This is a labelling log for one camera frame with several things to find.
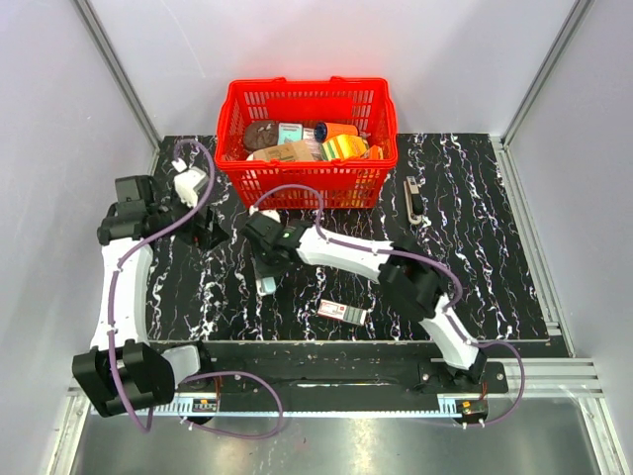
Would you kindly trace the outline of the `light blue stapler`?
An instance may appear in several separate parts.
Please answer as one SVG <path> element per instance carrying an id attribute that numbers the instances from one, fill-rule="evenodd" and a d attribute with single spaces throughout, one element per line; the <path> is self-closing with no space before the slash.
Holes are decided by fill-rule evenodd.
<path id="1" fill-rule="evenodd" d="M 258 268 L 254 268 L 254 276 L 256 291 L 259 296 L 265 297 L 276 292 L 277 285 L 274 276 L 260 271 Z"/>

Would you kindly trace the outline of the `beige stapler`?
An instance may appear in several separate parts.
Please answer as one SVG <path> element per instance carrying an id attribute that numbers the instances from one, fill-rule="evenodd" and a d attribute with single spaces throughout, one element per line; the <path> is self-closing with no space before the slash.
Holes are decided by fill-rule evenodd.
<path id="1" fill-rule="evenodd" d="M 407 218 L 411 225 L 422 223 L 426 205 L 420 192 L 420 185 L 413 176 L 407 176 L 404 181 Z"/>

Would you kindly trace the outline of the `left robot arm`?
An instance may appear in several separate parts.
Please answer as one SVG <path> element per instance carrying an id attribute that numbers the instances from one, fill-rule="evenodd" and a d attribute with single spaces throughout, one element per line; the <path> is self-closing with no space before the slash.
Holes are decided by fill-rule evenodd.
<path id="1" fill-rule="evenodd" d="M 73 377 L 104 418 L 169 404 L 182 382 L 197 392 L 213 383 L 215 369 L 201 343 L 159 352 L 149 344 L 145 321 L 154 242 L 176 237 L 210 251 L 227 239 L 202 201 L 210 183 L 198 167 L 179 172 L 162 204 L 149 175 L 115 182 L 117 200 L 97 230 L 104 265 L 97 328 L 88 351 L 72 360 Z"/>

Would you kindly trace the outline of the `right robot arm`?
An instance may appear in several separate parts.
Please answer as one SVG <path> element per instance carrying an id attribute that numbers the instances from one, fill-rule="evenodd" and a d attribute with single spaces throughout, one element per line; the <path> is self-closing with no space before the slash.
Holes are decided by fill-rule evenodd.
<path id="1" fill-rule="evenodd" d="M 250 244 L 261 279 L 276 279 L 293 267 L 310 265 L 377 283 L 401 319 L 420 324 L 431 337 L 455 388 L 471 392 L 484 382 L 487 357 L 454 310 L 462 296 L 461 284 L 445 266 L 423 256 L 414 238 L 371 241 L 307 221 L 284 225 L 260 211 L 248 218 L 240 233 Z"/>

